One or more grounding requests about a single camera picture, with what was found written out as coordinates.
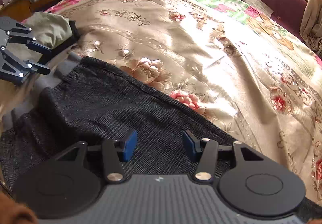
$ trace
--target silver pin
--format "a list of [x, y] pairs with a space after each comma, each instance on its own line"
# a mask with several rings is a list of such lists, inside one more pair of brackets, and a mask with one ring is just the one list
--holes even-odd
[[211, 175], [208, 172], [199, 172], [195, 175], [198, 180], [210, 180]]
[[120, 173], [111, 173], [107, 176], [107, 179], [110, 181], [121, 181], [123, 179], [123, 175]]

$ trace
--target floral bedspread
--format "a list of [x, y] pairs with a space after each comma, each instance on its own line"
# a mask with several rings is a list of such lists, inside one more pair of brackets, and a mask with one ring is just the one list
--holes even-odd
[[240, 0], [65, 0], [71, 50], [175, 98], [305, 182], [322, 205], [322, 61]]

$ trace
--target beige satin bedspread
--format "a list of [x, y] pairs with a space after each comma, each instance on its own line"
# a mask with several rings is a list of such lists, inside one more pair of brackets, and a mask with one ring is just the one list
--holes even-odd
[[[82, 34], [71, 51], [189, 105], [298, 174], [322, 202], [322, 70], [293, 35], [266, 16], [243, 25], [196, 0], [88, 0], [60, 14]], [[28, 85], [10, 88], [22, 96]]]

